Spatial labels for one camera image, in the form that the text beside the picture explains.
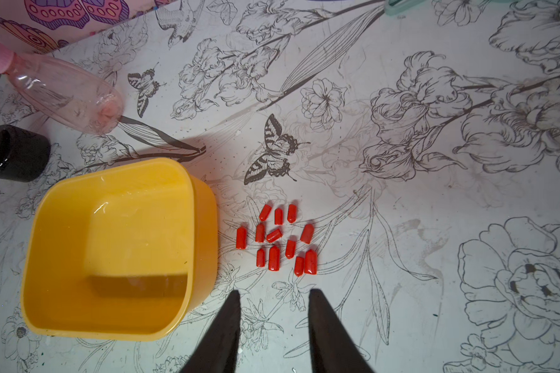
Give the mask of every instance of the clear plastic bottle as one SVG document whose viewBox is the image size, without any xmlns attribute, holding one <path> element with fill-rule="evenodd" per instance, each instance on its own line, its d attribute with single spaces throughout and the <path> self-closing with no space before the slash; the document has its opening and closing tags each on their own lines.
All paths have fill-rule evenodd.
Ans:
<svg viewBox="0 0 560 373">
<path fill-rule="evenodd" d="M 0 73 L 35 108 L 75 130 L 103 135 L 122 115 L 122 98 L 111 85 L 57 58 L 15 54 L 0 44 Z"/>
</svg>

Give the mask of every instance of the flower drawing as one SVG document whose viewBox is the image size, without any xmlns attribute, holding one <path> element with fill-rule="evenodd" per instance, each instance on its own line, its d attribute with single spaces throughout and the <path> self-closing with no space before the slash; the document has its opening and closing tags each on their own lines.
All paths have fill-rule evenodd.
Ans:
<svg viewBox="0 0 560 373">
<path fill-rule="evenodd" d="M 16 360 L 17 373 L 29 372 L 37 362 L 37 347 L 42 339 L 29 330 L 22 319 L 21 309 L 16 307 L 2 328 L 4 357 Z"/>
<path fill-rule="evenodd" d="M 220 92 L 214 97 L 220 97 L 226 106 L 243 102 L 252 93 L 257 101 L 265 102 L 280 93 L 266 89 L 258 80 L 268 73 L 270 64 L 276 59 L 279 51 L 275 48 L 260 47 L 252 55 L 240 53 L 234 58 L 230 72 L 220 78 Z"/>
<path fill-rule="evenodd" d="M 508 85 L 492 94 L 493 104 L 479 108 L 463 125 L 468 153 L 488 173 L 518 172 L 556 157 L 560 171 L 560 79 L 523 92 Z"/>
<path fill-rule="evenodd" d="M 34 113 L 37 113 L 37 108 L 23 99 L 19 93 L 8 94 L 6 100 L 0 105 L 0 115 L 6 124 L 14 124 Z"/>
<path fill-rule="evenodd" d="M 396 83 L 397 89 L 383 88 L 371 100 L 371 118 L 385 143 L 407 144 L 435 125 L 431 119 L 460 115 L 470 108 L 470 96 L 456 85 L 462 82 L 461 77 L 447 66 L 431 67 L 435 57 L 445 58 L 432 51 L 407 57 L 407 69 Z"/>
<path fill-rule="evenodd" d="M 454 21 L 465 26 L 477 21 L 490 0 L 433 0 L 433 9 L 438 16 L 438 25 Z"/>
<path fill-rule="evenodd" d="M 311 128 L 332 128 L 334 123 L 342 121 L 339 108 L 344 106 L 346 88 L 336 86 L 328 79 L 315 79 L 311 88 L 303 88 L 301 103 L 303 114 L 311 120 Z"/>
<path fill-rule="evenodd" d="M 502 360 L 494 354 L 495 351 L 496 348 L 485 347 L 483 341 L 477 334 L 471 334 L 468 338 L 468 343 L 460 345 L 460 353 L 468 356 L 469 359 L 463 362 L 446 364 L 444 372 L 450 373 L 456 371 L 452 369 L 452 366 L 454 366 L 454 368 L 458 366 L 467 368 L 470 366 L 478 371 L 483 371 L 488 366 L 497 368 L 502 365 Z"/>
<path fill-rule="evenodd" d="M 490 44 L 515 52 L 523 62 L 540 66 L 545 73 L 560 72 L 560 0 L 511 4 Z"/>
<path fill-rule="evenodd" d="M 363 150 L 361 168 L 379 178 L 409 180 L 415 176 L 415 160 L 410 145 L 381 143 Z"/>
<path fill-rule="evenodd" d="M 279 330 L 284 332 L 282 326 L 269 322 L 263 311 L 263 301 L 259 300 L 259 305 L 255 306 L 247 298 L 248 307 L 240 309 L 240 346 L 244 350 L 253 349 L 255 352 L 268 349 L 268 332 Z"/>
<path fill-rule="evenodd" d="M 560 224 L 518 217 L 490 225 L 461 244 L 459 276 L 464 310 L 482 328 L 483 345 L 475 337 L 463 345 L 474 367 L 497 366 L 495 353 L 517 366 L 560 369 Z"/>
<path fill-rule="evenodd" d="M 161 364 L 156 364 L 156 369 L 153 373 L 179 373 L 184 365 L 189 361 L 189 355 L 183 356 L 168 356 L 166 361 Z"/>
<path fill-rule="evenodd" d="M 112 135 L 81 134 L 77 139 L 77 147 L 86 166 L 104 163 L 102 169 L 112 166 L 118 158 L 139 157 L 132 146 L 121 143 Z"/>
<path fill-rule="evenodd" d="M 272 284 L 272 287 L 278 290 L 276 299 L 284 299 L 284 303 L 290 303 L 291 311 L 298 309 L 303 312 L 306 309 L 303 294 L 309 294 L 315 284 L 312 283 L 301 288 L 297 279 L 298 277 L 291 271 L 288 275 L 288 282 L 276 281 Z"/>
<path fill-rule="evenodd" d="M 323 9 L 283 8 L 284 3 L 285 0 L 266 0 L 247 5 L 236 31 L 261 44 L 276 34 L 296 35 L 308 23 L 333 15 Z"/>
<path fill-rule="evenodd" d="M 239 273 L 239 270 L 240 267 L 235 268 L 230 263 L 220 267 L 214 290 L 212 290 L 210 295 L 220 300 L 225 300 L 228 294 L 235 289 L 236 275 Z"/>
<path fill-rule="evenodd" d="M 121 23 L 100 33 L 100 41 L 94 48 L 93 59 L 84 66 L 97 66 L 97 74 L 112 85 L 122 66 L 133 61 L 137 50 L 147 43 L 147 23 Z"/>
<path fill-rule="evenodd" d="M 197 45 L 197 53 L 192 62 L 184 65 L 183 70 L 180 71 L 181 98 L 172 106 L 171 117 L 178 120 L 192 119 L 197 112 L 217 105 L 214 101 L 205 99 L 211 83 L 226 68 L 222 60 L 225 54 L 218 47 L 212 47 L 213 42 L 212 39 L 201 41 Z"/>
</svg>

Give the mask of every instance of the floral patterned floor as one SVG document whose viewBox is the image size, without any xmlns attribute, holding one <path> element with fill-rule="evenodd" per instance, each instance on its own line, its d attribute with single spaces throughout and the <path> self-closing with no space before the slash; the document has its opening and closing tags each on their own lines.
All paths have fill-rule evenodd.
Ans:
<svg viewBox="0 0 560 373">
<path fill-rule="evenodd" d="M 433 0 L 395 17 L 379 0 L 198 3 L 54 52 L 125 97 L 106 136 L 0 78 L 0 123 L 52 141 L 37 180 L 0 180 L 0 372 L 177 372 L 235 288 L 238 371 L 307 372 L 313 287 L 375 371 L 560 372 L 560 0 Z M 41 198 L 156 156 L 216 194 L 213 292 L 155 342 L 31 332 L 19 292 Z M 270 200 L 299 203 L 285 237 L 315 222 L 317 276 L 234 250 Z"/>
</svg>

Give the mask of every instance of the red capsule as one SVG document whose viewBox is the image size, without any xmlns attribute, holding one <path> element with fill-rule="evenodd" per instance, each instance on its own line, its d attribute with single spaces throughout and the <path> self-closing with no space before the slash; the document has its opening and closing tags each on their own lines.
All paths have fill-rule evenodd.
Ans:
<svg viewBox="0 0 560 373">
<path fill-rule="evenodd" d="M 246 249 L 246 228 L 240 227 L 236 230 L 236 248 Z"/>
<path fill-rule="evenodd" d="M 280 229 L 276 229 L 274 230 L 272 233 L 270 233 L 266 239 L 268 240 L 268 242 L 274 242 L 277 239 L 279 239 L 280 237 L 282 237 L 282 231 Z"/>
<path fill-rule="evenodd" d="M 307 224 L 303 228 L 303 233 L 301 233 L 301 241 L 304 243 L 311 243 L 311 239 L 314 237 L 314 225 Z"/>
<path fill-rule="evenodd" d="M 297 242 L 293 240 L 288 240 L 286 242 L 286 258 L 291 259 L 294 257 L 294 249 L 297 247 Z"/>
<path fill-rule="evenodd" d="M 263 242 L 266 239 L 266 226 L 263 223 L 257 225 L 255 230 L 255 242 Z"/>
<path fill-rule="evenodd" d="M 288 206 L 288 215 L 286 216 L 286 220 L 288 220 L 291 224 L 297 221 L 297 205 L 290 204 L 290 206 Z"/>
<path fill-rule="evenodd" d="M 261 213 L 259 213 L 259 220 L 266 221 L 272 211 L 272 207 L 270 205 L 263 205 L 261 209 Z"/>
<path fill-rule="evenodd" d="M 266 266 L 266 251 L 263 248 L 257 250 L 257 266 L 258 267 Z"/>
<path fill-rule="evenodd" d="M 270 258 L 268 260 L 268 269 L 270 271 L 280 270 L 280 249 L 278 246 L 272 246 L 270 249 Z"/>
<path fill-rule="evenodd" d="M 276 211 L 274 211 L 274 224 L 276 224 L 277 226 L 281 226 L 282 224 L 284 224 L 284 212 L 282 211 L 282 208 L 278 207 L 276 208 Z"/>
<path fill-rule="evenodd" d="M 317 274 L 317 253 L 314 250 L 305 254 L 305 273 Z"/>
<path fill-rule="evenodd" d="M 305 259 L 303 257 L 297 257 L 294 262 L 294 274 L 297 277 L 303 276 L 303 269 L 305 268 Z"/>
</svg>

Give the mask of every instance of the leaf drawing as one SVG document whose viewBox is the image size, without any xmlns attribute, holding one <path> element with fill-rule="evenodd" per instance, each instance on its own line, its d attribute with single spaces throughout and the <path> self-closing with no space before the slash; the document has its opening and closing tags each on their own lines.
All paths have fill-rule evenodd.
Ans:
<svg viewBox="0 0 560 373">
<path fill-rule="evenodd" d="M 208 10 L 214 13 L 219 13 L 220 19 L 225 25 L 230 25 L 235 19 L 238 10 L 235 4 L 228 0 L 214 0 L 208 6 Z"/>
<path fill-rule="evenodd" d="M 380 333 L 381 340 L 388 344 L 388 338 L 390 337 L 390 309 L 386 295 L 384 295 L 384 290 L 381 288 L 380 280 L 377 279 L 377 274 L 373 269 L 369 249 L 367 249 L 366 253 L 367 269 L 371 279 L 371 303 L 373 305 L 373 314 L 376 318 L 377 331 Z"/>
<path fill-rule="evenodd" d="M 367 27 L 383 13 L 383 7 L 374 8 L 339 28 L 295 67 L 280 90 L 284 94 L 291 93 L 344 56 Z"/>
<path fill-rule="evenodd" d="M 192 152 L 187 155 L 205 151 L 205 147 L 197 148 L 193 145 L 189 145 L 183 141 L 173 138 L 164 131 L 158 130 L 155 127 L 136 121 L 132 118 L 121 116 L 119 121 L 119 127 L 122 128 L 128 136 L 144 144 L 155 146 L 160 149 L 184 149 Z"/>
</svg>

